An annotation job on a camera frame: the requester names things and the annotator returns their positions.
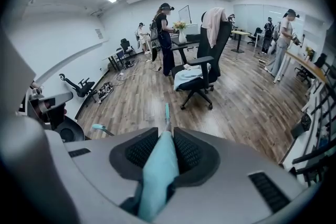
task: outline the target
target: white vase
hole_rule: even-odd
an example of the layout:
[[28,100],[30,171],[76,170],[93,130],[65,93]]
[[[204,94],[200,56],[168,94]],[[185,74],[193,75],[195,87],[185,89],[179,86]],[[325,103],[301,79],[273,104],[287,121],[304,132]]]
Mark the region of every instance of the white vase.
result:
[[185,34],[184,34],[182,29],[180,29],[180,34],[178,36],[178,41],[180,43],[186,43],[187,42],[187,39],[186,39]]

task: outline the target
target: black baseboard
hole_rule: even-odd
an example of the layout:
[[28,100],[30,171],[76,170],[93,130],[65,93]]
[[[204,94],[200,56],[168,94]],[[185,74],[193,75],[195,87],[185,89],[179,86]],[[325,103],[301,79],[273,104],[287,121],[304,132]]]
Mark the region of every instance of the black baseboard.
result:
[[[106,73],[100,78],[100,80],[98,80],[98,82],[96,83],[96,85],[94,85],[94,87],[92,88],[92,91],[94,91],[96,89],[96,87],[98,86],[98,84],[102,81],[103,78],[106,77],[107,73],[110,72],[110,70],[107,70]],[[79,114],[82,112],[82,109],[84,108],[85,106],[85,103],[87,101],[87,97],[85,98],[83,104],[80,106],[76,116],[75,116],[75,120],[78,118]]]

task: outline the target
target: dark blue pants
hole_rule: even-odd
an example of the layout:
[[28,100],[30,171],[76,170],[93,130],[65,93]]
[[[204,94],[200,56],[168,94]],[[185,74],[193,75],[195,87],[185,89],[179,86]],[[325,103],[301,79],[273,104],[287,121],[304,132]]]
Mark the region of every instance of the dark blue pants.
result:
[[175,67],[174,53],[171,50],[172,40],[170,39],[169,33],[166,31],[162,31],[158,36],[158,39],[160,41],[163,54],[163,74],[168,76],[169,72],[173,69],[173,67]]

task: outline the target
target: wooden floor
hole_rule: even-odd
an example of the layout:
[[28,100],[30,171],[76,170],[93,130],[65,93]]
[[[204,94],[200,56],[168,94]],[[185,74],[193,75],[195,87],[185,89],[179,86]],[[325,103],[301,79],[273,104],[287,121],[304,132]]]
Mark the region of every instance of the wooden floor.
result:
[[[292,142],[291,127],[302,116],[300,109],[306,102],[307,86],[295,78],[291,66],[281,82],[274,84],[273,77],[256,63],[258,59],[268,60],[261,54],[260,47],[254,49],[241,42],[243,54],[231,51],[235,47],[236,41],[230,40],[222,53],[219,63],[222,74],[214,83],[215,90],[208,94],[213,102],[211,111],[198,94],[182,111],[180,105],[187,92],[175,92],[172,76],[165,77],[162,71],[154,72],[159,62],[151,70],[153,65],[145,62],[149,55],[141,54],[136,57],[134,67],[123,70],[124,77],[136,71],[135,76],[122,82],[117,80],[116,72],[106,75],[101,84],[111,81],[121,85],[116,86],[101,104],[90,101],[80,113],[78,123],[92,139],[106,136],[102,131],[91,129],[94,123],[105,125],[116,135],[153,126],[161,132],[165,126],[164,106],[168,102],[173,127],[194,129],[247,144],[278,162]],[[186,52],[186,56],[192,59],[193,53]],[[179,61],[179,53],[175,52],[176,65]]]

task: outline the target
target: gray pants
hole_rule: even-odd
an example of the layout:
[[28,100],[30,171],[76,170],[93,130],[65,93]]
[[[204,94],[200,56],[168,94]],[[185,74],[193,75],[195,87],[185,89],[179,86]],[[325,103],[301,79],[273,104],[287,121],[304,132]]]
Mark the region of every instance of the gray pants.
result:
[[267,69],[271,71],[271,74],[273,77],[277,75],[280,69],[280,66],[285,56],[285,52],[287,48],[288,48],[288,44],[286,43],[286,41],[282,38],[279,38],[277,42],[277,51],[276,51],[275,57],[268,65],[266,65]]

